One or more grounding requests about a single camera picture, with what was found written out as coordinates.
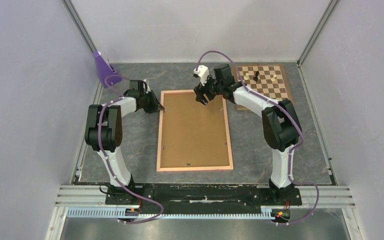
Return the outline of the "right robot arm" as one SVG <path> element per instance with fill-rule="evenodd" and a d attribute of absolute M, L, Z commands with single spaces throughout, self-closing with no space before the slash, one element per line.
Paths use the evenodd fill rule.
<path fill-rule="evenodd" d="M 193 76 L 199 84 L 193 89 L 195 100 L 207 105 L 216 96 L 247 108 L 261 118 L 263 135 L 272 149 L 272 174 L 269 179 L 269 199 L 282 204 L 294 189 L 292 165 L 295 149 L 302 136 L 302 128 L 293 103 L 266 97 L 251 89 L 243 80 L 235 80 L 228 64 L 214 69 L 215 76 L 205 65 L 198 65 Z"/>

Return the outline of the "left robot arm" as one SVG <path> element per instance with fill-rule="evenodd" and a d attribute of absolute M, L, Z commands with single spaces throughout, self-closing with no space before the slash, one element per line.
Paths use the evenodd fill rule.
<path fill-rule="evenodd" d="M 153 114 L 164 109 L 146 80 L 130 80 L 129 88 L 119 98 L 88 107 L 84 140 L 104 162 L 110 178 L 105 192 L 109 197 L 125 204 L 142 199 L 121 150 L 123 117 L 139 110 Z"/>

